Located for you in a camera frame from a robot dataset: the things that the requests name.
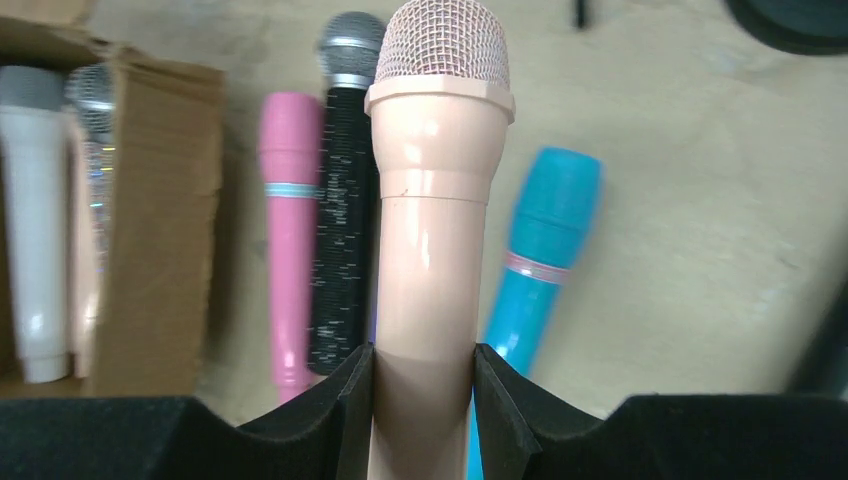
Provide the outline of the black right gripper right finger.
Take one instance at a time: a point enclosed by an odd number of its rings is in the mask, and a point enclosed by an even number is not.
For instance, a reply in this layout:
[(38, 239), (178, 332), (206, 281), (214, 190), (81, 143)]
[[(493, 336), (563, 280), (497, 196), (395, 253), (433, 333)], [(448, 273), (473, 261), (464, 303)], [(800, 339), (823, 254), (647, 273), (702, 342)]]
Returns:
[(488, 479), (843, 479), (847, 404), (808, 395), (637, 395), (598, 419), (475, 354)]

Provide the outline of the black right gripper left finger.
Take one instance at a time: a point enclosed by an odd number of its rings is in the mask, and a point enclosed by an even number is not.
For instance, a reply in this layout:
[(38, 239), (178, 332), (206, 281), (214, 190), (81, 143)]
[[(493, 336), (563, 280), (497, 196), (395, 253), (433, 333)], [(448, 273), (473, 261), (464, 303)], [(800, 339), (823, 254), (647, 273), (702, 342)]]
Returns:
[(1, 403), (4, 479), (363, 479), (374, 348), (232, 426), (191, 396)]

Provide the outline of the black glitter microphone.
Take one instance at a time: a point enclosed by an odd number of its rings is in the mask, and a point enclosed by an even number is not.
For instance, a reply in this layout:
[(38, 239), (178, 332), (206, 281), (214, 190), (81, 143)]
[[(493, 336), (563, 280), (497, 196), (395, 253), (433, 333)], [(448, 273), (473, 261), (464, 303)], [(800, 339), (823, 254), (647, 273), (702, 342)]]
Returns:
[(364, 112), (385, 27), (359, 11), (331, 18), (318, 43), (327, 80), (308, 364), (330, 375), (367, 339), (378, 172)]

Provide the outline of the teal toy microphone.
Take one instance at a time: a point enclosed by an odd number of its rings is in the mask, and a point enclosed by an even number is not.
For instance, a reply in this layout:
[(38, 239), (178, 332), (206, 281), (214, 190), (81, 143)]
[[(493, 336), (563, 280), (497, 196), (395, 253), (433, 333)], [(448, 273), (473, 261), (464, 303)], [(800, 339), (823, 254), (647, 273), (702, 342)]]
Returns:
[(521, 375), (532, 370), (557, 297), (586, 242), (602, 182), (600, 161), (546, 147), (516, 202), (484, 342)]

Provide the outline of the pink toy microphone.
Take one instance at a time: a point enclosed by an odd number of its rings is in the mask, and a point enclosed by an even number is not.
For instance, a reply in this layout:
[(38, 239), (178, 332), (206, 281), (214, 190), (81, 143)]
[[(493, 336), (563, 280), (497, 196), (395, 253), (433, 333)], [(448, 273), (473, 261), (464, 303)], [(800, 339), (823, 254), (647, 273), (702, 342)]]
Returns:
[(267, 200), (272, 379), (284, 404), (306, 391), (323, 106), (275, 92), (263, 103), (257, 154)]

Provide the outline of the beige microphone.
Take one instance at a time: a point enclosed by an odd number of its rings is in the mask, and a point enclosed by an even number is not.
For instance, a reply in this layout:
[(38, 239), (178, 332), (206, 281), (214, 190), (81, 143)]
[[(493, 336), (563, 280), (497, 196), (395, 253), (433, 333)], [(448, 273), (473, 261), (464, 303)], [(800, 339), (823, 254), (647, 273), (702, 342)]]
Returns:
[(482, 3), (393, 14), (365, 99), (382, 199), (371, 479), (466, 473), (486, 207), (515, 110)]

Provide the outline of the brown cardboard box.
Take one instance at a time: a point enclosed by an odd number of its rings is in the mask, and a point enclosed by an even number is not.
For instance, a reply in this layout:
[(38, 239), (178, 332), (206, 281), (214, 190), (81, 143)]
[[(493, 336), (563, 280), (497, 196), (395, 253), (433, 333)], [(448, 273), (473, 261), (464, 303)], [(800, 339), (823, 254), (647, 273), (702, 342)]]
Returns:
[[(27, 383), (16, 349), (1, 149), (1, 396), (74, 398), (185, 395), (194, 390), (206, 330), (214, 223), (222, 179), (224, 75), (161, 60), (85, 29), (90, 1), (5, 1), (1, 69), (21, 65), (63, 78), (66, 131), (68, 373)], [(115, 109), (108, 263), (93, 365), (74, 373), (71, 166), (67, 79), (104, 63)]]

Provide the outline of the black tripod microphone stand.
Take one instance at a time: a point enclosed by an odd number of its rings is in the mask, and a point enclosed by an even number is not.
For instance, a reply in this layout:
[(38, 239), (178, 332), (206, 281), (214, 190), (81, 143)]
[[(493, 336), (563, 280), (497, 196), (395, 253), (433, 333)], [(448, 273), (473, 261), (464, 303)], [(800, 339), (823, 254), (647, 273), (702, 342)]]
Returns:
[(577, 30), (584, 30), (588, 27), (590, 21), (589, 1), (575, 0), (574, 4), (574, 25)]

